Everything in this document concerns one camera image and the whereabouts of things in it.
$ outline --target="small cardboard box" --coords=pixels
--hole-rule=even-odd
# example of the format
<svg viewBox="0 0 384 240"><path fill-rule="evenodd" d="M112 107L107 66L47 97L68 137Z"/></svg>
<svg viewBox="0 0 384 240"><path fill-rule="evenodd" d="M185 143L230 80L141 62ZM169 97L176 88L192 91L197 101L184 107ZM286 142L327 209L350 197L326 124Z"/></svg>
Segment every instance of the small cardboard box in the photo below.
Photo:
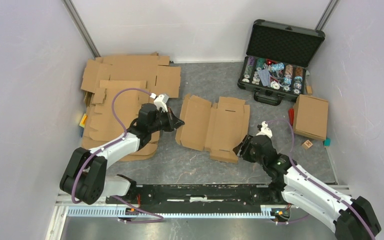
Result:
<svg viewBox="0 0 384 240"><path fill-rule="evenodd" d="M328 101L299 95L293 106L293 132L315 140L325 140L328 128Z"/></svg>
<svg viewBox="0 0 384 240"><path fill-rule="evenodd" d="M186 148L208 151L213 160L238 163L233 148L248 133L250 106L245 100L220 97L218 103L187 94L181 106L184 125L176 132L176 142Z"/></svg>

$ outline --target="white wall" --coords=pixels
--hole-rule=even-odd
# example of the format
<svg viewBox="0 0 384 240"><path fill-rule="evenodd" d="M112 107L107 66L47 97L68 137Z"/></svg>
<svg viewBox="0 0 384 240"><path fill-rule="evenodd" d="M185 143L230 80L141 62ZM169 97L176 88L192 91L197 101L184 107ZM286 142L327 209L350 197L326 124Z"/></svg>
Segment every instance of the white wall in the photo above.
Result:
<svg viewBox="0 0 384 240"><path fill-rule="evenodd" d="M340 1L310 65L330 101L328 137L339 179L374 207L384 240L384 1Z"/></svg>
<svg viewBox="0 0 384 240"><path fill-rule="evenodd" d="M256 19L314 29L329 0L73 0L102 56L243 61Z"/></svg>
<svg viewBox="0 0 384 240"><path fill-rule="evenodd" d="M61 1L0 0L0 240L45 237L91 57Z"/></svg>

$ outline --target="red object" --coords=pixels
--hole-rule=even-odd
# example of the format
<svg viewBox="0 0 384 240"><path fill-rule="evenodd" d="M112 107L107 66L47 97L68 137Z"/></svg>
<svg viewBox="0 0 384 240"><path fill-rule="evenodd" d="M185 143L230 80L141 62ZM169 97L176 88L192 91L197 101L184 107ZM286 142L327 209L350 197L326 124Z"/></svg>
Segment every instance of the red object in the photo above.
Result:
<svg viewBox="0 0 384 240"><path fill-rule="evenodd" d="M289 115L289 123L290 123L291 126L293 126L294 125L294 109L293 108L289 108L287 113Z"/></svg>

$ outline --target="small wooden block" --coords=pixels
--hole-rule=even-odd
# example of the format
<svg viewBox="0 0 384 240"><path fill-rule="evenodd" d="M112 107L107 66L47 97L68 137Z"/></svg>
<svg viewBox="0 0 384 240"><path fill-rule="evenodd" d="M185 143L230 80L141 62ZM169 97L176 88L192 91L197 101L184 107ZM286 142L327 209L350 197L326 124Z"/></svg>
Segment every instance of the small wooden block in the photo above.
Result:
<svg viewBox="0 0 384 240"><path fill-rule="evenodd" d="M301 146L302 146L305 150L307 150L307 149L311 148L312 145L313 145L313 143L312 143L310 140L307 140L307 141L305 141Z"/></svg>

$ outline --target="stack of poker chips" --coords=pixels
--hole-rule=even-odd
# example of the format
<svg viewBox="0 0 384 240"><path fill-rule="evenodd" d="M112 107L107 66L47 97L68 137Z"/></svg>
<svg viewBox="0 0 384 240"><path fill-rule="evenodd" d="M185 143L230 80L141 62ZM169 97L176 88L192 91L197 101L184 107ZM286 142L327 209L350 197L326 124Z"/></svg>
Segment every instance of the stack of poker chips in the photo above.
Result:
<svg viewBox="0 0 384 240"><path fill-rule="evenodd" d="M286 78L291 79L293 72L294 72L294 67L292 65L287 65L285 67L285 77Z"/></svg>
<svg viewBox="0 0 384 240"><path fill-rule="evenodd" d="M292 78L284 77L282 79L282 87L285 92L289 92L291 90L290 85L292 84Z"/></svg>
<svg viewBox="0 0 384 240"><path fill-rule="evenodd" d="M285 65L283 63L279 62L279 63L270 65L268 67L268 70L270 72L277 72L277 71L283 70L284 68L285 68Z"/></svg>
<svg viewBox="0 0 384 240"><path fill-rule="evenodd" d="M253 67L256 59L252 56L248 57L248 62L246 63L245 71L243 72L243 79L242 82L249 83L251 74L253 72Z"/></svg>
<svg viewBox="0 0 384 240"><path fill-rule="evenodd" d="M252 77L252 84L259 85L260 81L261 81L261 78L260 78L258 71L255 71L254 76Z"/></svg>
<svg viewBox="0 0 384 240"><path fill-rule="evenodd" d="M301 67L296 68L295 77L293 80L293 93L300 94L301 89L303 88L303 69Z"/></svg>
<svg viewBox="0 0 384 240"><path fill-rule="evenodd" d="M297 67L295 69L295 78L296 81L303 81L303 69L301 67Z"/></svg>
<svg viewBox="0 0 384 240"><path fill-rule="evenodd" d="M264 68L264 58L259 58L257 60L257 65L255 66L255 71L261 71Z"/></svg>

